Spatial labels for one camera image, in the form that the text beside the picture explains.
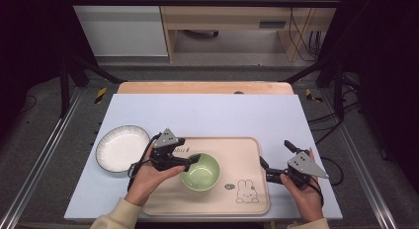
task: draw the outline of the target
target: horizontal black bar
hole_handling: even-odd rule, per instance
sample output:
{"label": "horizontal black bar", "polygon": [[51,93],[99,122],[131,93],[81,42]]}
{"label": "horizontal black bar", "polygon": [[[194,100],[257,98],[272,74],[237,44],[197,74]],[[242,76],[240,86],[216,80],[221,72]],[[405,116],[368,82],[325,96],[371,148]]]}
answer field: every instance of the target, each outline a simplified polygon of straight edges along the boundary
{"label": "horizontal black bar", "polygon": [[187,6],[187,7],[286,7],[338,8],[353,6],[340,0],[45,0],[77,6]]}

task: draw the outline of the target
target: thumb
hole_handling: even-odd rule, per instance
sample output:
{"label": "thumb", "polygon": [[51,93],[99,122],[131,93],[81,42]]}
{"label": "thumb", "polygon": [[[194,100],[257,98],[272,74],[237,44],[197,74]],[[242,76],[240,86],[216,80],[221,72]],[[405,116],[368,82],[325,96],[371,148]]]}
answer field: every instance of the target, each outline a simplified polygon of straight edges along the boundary
{"label": "thumb", "polygon": [[166,171],[160,172],[162,181],[165,181],[169,178],[179,175],[181,172],[185,170],[185,166],[177,166],[167,169]]}
{"label": "thumb", "polygon": [[280,174],[280,178],[284,187],[287,188],[287,190],[293,195],[293,197],[297,197],[299,194],[299,189],[295,186],[293,181],[285,174]]}

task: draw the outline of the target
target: hand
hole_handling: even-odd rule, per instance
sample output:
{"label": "hand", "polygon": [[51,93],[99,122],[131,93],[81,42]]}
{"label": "hand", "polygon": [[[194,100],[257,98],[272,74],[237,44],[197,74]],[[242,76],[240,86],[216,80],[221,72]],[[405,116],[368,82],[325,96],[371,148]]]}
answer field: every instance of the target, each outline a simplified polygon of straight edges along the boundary
{"label": "hand", "polygon": [[[314,155],[311,150],[309,151],[309,156],[314,160]],[[323,218],[320,195],[314,189],[308,186],[299,189],[288,176],[281,174],[280,177],[284,186],[293,195],[293,199],[295,200],[299,215],[301,215],[302,219],[311,222]],[[310,180],[310,183],[317,187],[317,184],[313,179]]]}
{"label": "hand", "polygon": [[[149,157],[153,144],[147,149],[145,158]],[[157,189],[164,181],[179,175],[185,170],[184,166],[177,166],[166,171],[157,171],[150,162],[144,163],[136,173],[131,188],[126,194],[126,201],[137,205],[144,206],[148,197]]]}

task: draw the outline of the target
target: white tabletop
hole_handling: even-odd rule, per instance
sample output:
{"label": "white tabletop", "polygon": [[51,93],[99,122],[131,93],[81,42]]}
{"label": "white tabletop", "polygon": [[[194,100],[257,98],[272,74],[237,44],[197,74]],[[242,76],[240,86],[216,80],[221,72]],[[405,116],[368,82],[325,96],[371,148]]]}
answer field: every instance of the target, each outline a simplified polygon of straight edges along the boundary
{"label": "white tabletop", "polygon": [[[126,194],[124,173],[103,170],[96,161],[99,140],[122,125],[137,125],[153,136],[169,127],[177,136],[253,137],[271,168],[284,169],[294,156],[284,146],[289,140],[301,149],[312,148],[323,168],[297,95],[115,94],[64,218],[94,220],[110,212]],[[342,213],[328,180],[319,179],[324,194],[323,213],[341,219]],[[299,218],[284,186],[268,183],[270,208],[261,215],[150,216],[141,221],[267,221]]]}

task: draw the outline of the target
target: sleeve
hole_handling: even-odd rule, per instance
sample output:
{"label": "sleeve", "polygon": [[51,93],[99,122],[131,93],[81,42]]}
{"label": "sleeve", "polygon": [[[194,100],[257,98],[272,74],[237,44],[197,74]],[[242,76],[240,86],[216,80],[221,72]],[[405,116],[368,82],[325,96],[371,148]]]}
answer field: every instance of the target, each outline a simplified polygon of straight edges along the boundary
{"label": "sleeve", "polygon": [[326,218],[321,218],[301,225],[290,225],[288,229],[329,229],[329,224]]}
{"label": "sleeve", "polygon": [[91,229],[132,229],[138,219],[142,207],[133,205],[120,198],[117,206],[108,213],[98,217],[90,227]]}

